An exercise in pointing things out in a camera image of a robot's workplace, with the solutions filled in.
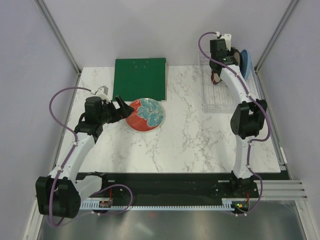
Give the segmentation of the red and teal floral plate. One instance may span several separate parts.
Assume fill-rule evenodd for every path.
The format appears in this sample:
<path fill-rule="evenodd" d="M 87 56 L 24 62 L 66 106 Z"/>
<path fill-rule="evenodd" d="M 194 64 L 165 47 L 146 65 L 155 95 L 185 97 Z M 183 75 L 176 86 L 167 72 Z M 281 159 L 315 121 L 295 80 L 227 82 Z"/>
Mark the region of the red and teal floral plate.
<path fill-rule="evenodd" d="M 126 123 L 135 131 L 143 133 L 152 131 L 158 128 L 165 119 L 164 108 L 154 99 L 136 99 L 129 106 L 134 111 L 126 118 Z"/>

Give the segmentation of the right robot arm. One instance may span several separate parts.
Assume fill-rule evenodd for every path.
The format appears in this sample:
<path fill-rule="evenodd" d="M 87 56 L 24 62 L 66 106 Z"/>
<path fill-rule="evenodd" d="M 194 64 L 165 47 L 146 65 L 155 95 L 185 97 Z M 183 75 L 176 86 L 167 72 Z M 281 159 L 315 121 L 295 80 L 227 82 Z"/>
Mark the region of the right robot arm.
<path fill-rule="evenodd" d="M 230 34 L 218 36 L 210 41 L 209 66 L 211 82 L 224 82 L 237 104 L 230 120 L 232 133 L 236 137 L 236 157 L 227 189 L 235 197 L 243 197 L 252 192 L 256 185 L 250 172 L 250 141 L 260 134 L 265 116 L 261 110 L 267 109 L 265 100 L 259 100 L 249 90 L 241 72 L 245 67 L 242 54 L 231 46 Z"/>

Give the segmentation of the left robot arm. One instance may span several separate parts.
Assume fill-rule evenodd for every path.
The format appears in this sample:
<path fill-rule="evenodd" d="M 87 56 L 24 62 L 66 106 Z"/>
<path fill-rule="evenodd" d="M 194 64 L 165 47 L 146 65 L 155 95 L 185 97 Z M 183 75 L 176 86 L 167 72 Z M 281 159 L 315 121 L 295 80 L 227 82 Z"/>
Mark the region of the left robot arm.
<path fill-rule="evenodd" d="M 99 96 L 85 100 L 84 113 L 80 116 L 65 159 L 48 176 L 40 176 L 35 183 L 38 210 L 41 215 L 73 219 L 81 204 L 90 196 L 106 196 L 110 185 L 98 175 L 87 175 L 77 181 L 79 170 L 91 149 L 97 143 L 105 124 L 117 123 L 128 118 L 134 109 L 120 96 L 116 96 L 119 107 Z"/>

